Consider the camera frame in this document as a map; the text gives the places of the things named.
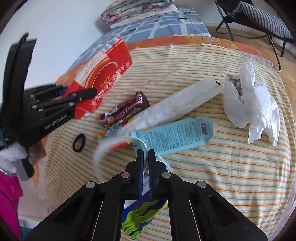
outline striped blanket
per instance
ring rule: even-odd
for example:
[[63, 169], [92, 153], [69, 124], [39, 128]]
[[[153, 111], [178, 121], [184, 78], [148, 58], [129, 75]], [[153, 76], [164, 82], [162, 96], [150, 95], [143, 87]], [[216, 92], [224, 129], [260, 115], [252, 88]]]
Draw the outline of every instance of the striped blanket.
[[[238, 74], [243, 55], [223, 47], [197, 44], [137, 48], [130, 52], [133, 65], [118, 80], [99, 109], [82, 120], [71, 120], [52, 133], [48, 158], [40, 169], [39, 189], [49, 211], [61, 205], [87, 181], [96, 181], [91, 157], [97, 135], [103, 131], [100, 113], [143, 91], [151, 105], [206, 77], [223, 83], [228, 74]], [[248, 144], [249, 126], [236, 128], [228, 120], [222, 94], [183, 118], [204, 116], [219, 125], [215, 138], [204, 146], [163, 156], [183, 180], [205, 180], [240, 212], [274, 237], [292, 211], [295, 196], [295, 123], [280, 76], [255, 63], [255, 78], [266, 84], [280, 111], [278, 146], [266, 134]], [[80, 133], [86, 135], [81, 153], [72, 150]], [[102, 174], [110, 179], [135, 160], [132, 146], [118, 149], [102, 162]], [[122, 233], [122, 240], [130, 238]], [[137, 240], [171, 240], [168, 209], [163, 209]]]

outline blue checkered sheet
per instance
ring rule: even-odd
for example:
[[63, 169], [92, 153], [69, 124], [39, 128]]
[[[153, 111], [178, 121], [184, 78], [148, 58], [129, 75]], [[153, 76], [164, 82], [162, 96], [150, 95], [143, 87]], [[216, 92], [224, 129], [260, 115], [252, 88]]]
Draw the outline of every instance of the blue checkered sheet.
[[147, 17], [112, 29], [84, 51], [70, 68], [93, 57], [115, 36], [120, 36], [126, 43], [131, 43], [175, 35], [210, 36], [210, 33], [194, 8], [178, 7], [178, 12]]

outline white plastic bag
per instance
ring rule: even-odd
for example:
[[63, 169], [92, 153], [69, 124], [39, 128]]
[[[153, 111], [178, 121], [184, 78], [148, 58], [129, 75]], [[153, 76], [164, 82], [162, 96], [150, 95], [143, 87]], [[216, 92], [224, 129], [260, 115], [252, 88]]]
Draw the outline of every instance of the white plastic bag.
[[273, 146], [279, 138], [279, 107], [265, 84], [255, 80], [254, 62], [246, 59], [240, 75], [225, 77], [223, 107], [236, 127], [251, 122], [248, 143], [261, 139], [263, 130]]

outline chocolate bar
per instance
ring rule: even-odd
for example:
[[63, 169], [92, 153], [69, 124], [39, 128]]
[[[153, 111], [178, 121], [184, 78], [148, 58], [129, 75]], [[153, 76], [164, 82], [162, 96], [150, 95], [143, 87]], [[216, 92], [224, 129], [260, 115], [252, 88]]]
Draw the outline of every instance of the chocolate bar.
[[115, 106], [109, 113], [101, 114], [99, 121], [104, 124], [106, 128], [114, 129], [117, 125], [149, 106], [150, 104], [143, 92], [137, 91], [135, 97]]

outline light blue package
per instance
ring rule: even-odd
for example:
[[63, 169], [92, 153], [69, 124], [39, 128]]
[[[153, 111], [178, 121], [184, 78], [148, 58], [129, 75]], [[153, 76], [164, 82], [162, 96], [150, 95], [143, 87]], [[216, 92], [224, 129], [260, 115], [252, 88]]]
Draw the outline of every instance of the light blue package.
[[209, 118], [187, 118], [151, 129], [132, 131], [131, 136], [143, 140], [156, 156], [205, 145], [214, 138], [214, 126]]

